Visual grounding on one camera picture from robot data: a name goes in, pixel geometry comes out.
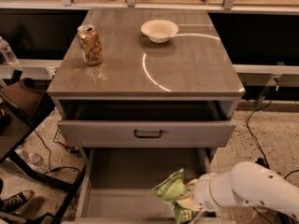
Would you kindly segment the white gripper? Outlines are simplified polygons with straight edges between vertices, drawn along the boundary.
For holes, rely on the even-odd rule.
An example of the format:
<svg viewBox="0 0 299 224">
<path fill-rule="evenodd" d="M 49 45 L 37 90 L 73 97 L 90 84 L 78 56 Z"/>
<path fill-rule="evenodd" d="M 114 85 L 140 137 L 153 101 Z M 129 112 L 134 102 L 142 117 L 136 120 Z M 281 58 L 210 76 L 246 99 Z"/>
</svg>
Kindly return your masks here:
<svg viewBox="0 0 299 224">
<path fill-rule="evenodd" d="M 201 207 L 208 212 L 214 212 L 233 204 L 232 187 L 229 173 L 208 173 L 195 178 L 186 184 L 187 188 L 193 188 L 192 198 L 178 199 L 177 203 L 186 209 L 199 211 Z"/>
</svg>

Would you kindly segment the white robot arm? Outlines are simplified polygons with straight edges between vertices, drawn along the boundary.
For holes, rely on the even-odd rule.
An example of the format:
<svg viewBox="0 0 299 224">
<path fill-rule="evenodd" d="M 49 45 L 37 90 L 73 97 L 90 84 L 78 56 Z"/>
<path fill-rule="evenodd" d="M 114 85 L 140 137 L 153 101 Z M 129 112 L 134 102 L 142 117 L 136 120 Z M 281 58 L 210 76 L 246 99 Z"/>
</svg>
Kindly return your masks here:
<svg viewBox="0 0 299 224">
<path fill-rule="evenodd" d="M 299 188 L 255 162 L 243 161 L 224 173 L 208 173 L 176 202 L 193 211 L 261 206 L 299 218 Z"/>
</svg>

